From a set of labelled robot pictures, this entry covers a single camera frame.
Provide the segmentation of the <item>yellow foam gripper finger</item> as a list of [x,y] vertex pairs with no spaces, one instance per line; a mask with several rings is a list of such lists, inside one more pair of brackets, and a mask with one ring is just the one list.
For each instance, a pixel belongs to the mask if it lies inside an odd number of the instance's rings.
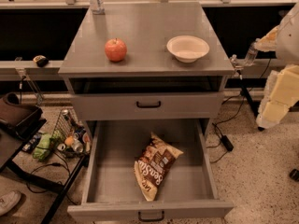
[[278,27],[276,26],[265,36],[259,38],[255,42],[254,48],[262,52],[275,51],[277,47],[277,33]]
[[299,66],[290,64],[272,71],[266,80],[256,123],[269,129],[278,125],[299,101]]

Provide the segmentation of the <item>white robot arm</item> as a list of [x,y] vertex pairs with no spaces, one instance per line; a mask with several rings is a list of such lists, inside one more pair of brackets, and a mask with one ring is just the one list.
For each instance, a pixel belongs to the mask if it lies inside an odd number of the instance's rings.
[[256,123],[269,129],[281,122],[299,101],[299,3],[254,45],[258,51],[274,51],[286,66],[272,71],[266,80]]

